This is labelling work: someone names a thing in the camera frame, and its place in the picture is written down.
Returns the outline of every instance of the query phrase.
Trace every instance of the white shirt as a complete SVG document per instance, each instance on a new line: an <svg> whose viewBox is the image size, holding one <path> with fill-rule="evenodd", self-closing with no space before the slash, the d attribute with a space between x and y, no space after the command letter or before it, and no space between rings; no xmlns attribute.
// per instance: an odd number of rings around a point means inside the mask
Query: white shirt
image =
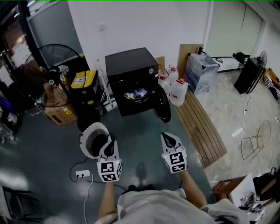
<svg viewBox="0 0 280 224"><path fill-rule="evenodd" d="M118 214L95 224L249 224L246 213L228 199L198 209L186 200L183 189L128 192L118 201Z"/></svg>

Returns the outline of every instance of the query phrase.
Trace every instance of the person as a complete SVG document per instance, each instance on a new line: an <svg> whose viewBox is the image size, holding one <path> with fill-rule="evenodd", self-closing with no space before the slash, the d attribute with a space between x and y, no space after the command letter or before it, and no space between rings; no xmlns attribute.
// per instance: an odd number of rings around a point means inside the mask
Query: person
<svg viewBox="0 0 280 224"><path fill-rule="evenodd" d="M228 199L208 205L190 174L179 174L182 188L176 191L138 192L130 186L119 198L117 214L114 185L107 182L95 224L249 224L247 214Z"/></svg>

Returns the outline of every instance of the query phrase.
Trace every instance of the box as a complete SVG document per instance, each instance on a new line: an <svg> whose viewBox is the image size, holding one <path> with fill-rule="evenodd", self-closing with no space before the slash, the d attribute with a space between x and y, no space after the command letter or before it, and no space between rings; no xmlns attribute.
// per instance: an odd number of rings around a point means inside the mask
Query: box
<svg viewBox="0 0 280 224"><path fill-rule="evenodd" d="M72 104L61 107L46 107L45 113L57 125L68 124L78 119Z"/></svg>
<svg viewBox="0 0 280 224"><path fill-rule="evenodd" d="M192 53L188 57L185 76L194 95L209 91L216 80L218 70L219 65L205 53Z"/></svg>
<svg viewBox="0 0 280 224"><path fill-rule="evenodd" d="M69 103L69 99L61 87L44 83L44 89L45 93L43 94L42 100L46 106L61 106Z"/></svg>

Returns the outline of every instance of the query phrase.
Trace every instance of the yellow lid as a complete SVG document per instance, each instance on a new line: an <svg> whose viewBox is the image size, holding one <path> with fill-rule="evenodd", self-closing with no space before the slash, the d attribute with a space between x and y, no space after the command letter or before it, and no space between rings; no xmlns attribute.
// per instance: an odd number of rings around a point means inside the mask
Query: yellow lid
<svg viewBox="0 0 280 224"><path fill-rule="evenodd" d="M89 104L89 105L90 105L90 104L93 104L93 103L94 103L93 100L90 100L90 101L87 102L87 104Z"/></svg>
<svg viewBox="0 0 280 224"><path fill-rule="evenodd" d="M95 75L96 70L76 73L76 77L74 78L71 87L73 89L86 88L92 84Z"/></svg>

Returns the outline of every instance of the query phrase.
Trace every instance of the light switch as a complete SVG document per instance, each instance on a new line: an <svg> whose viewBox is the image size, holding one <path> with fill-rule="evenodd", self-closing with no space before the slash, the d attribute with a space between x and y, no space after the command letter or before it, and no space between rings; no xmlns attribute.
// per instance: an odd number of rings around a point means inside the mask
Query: light switch
<svg viewBox="0 0 280 224"><path fill-rule="evenodd" d="M101 31L101 30L105 30L106 29L106 25L105 25L105 23L99 23L98 24L98 28L99 28L99 30Z"/></svg>

